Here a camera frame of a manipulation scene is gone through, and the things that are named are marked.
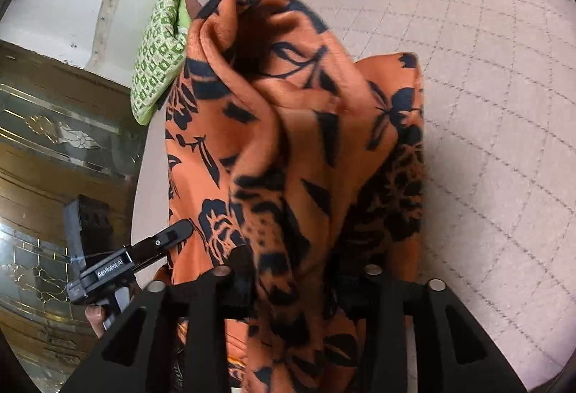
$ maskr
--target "metal screw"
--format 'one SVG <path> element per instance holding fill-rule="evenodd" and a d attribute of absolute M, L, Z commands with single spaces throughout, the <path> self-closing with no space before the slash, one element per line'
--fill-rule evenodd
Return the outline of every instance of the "metal screw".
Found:
<path fill-rule="evenodd" d="M 162 292 L 165 287 L 166 285 L 162 281 L 154 280 L 146 286 L 146 290 L 150 292 Z"/>
<path fill-rule="evenodd" d="M 374 264 L 369 264 L 366 265 L 364 267 L 364 271 L 366 271 L 366 274 L 368 276 L 378 276 L 380 274 L 382 274 L 382 268 L 379 267 L 378 265 L 374 265 Z"/>
<path fill-rule="evenodd" d="M 226 265 L 219 265 L 212 270 L 214 276 L 218 276 L 219 278 L 228 276 L 232 272 L 232 268 Z"/>
<path fill-rule="evenodd" d="M 446 289 L 446 283 L 443 280 L 430 280 L 428 281 L 428 286 L 430 286 L 430 289 L 435 290 L 436 292 L 440 292 Z"/>

